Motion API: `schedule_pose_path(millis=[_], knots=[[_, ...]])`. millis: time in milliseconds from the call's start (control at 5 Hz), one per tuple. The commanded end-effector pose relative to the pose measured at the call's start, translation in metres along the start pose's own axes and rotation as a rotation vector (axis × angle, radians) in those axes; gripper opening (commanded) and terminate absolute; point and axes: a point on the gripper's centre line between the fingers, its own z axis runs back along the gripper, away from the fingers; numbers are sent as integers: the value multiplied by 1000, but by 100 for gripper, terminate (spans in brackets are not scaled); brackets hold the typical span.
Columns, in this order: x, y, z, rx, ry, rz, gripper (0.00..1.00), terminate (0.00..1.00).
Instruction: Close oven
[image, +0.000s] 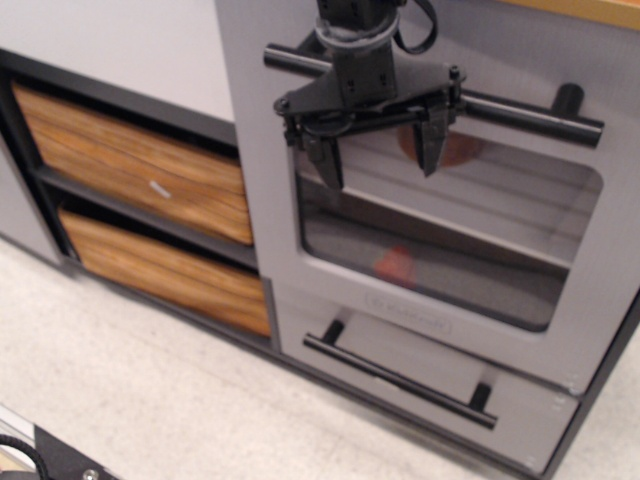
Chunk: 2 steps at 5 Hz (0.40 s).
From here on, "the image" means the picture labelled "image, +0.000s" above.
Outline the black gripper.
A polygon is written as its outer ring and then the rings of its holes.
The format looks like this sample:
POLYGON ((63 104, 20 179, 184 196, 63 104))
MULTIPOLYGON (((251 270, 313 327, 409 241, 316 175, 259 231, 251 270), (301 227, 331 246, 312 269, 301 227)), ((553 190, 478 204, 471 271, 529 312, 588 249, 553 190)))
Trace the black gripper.
POLYGON ((448 128, 461 109, 466 72, 421 62, 387 44, 359 53, 334 52, 325 74, 274 103, 288 145, 303 146, 324 184, 343 189, 336 137, 388 126, 413 126, 417 162, 428 177, 441 163, 448 128))

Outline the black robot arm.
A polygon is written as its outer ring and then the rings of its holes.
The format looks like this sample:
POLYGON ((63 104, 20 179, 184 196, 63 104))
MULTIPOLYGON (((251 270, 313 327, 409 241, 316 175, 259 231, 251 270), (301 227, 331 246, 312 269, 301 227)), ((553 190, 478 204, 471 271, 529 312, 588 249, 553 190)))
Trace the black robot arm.
POLYGON ((418 61, 438 35, 428 1, 419 7, 433 27, 416 46, 400 29, 402 1, 320 1, 314 29, 330 54, 327 72, 274 103, 290 147, 307 154, 325 185, 344 186, 338 140, 408 125, 425 175, 440 166, 448 130, 462 108, 460 67, 418 61))

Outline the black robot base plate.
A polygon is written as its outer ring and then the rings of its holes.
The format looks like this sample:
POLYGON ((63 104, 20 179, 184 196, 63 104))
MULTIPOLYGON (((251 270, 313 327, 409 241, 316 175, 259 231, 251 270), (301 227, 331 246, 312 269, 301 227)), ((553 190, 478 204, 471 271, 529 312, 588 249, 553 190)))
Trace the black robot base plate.
POLYGON ((34 441, 35 449, 43 458, 51 479, 119 479, 119 476, 107 467, 39 426, 34 427, 34 441))

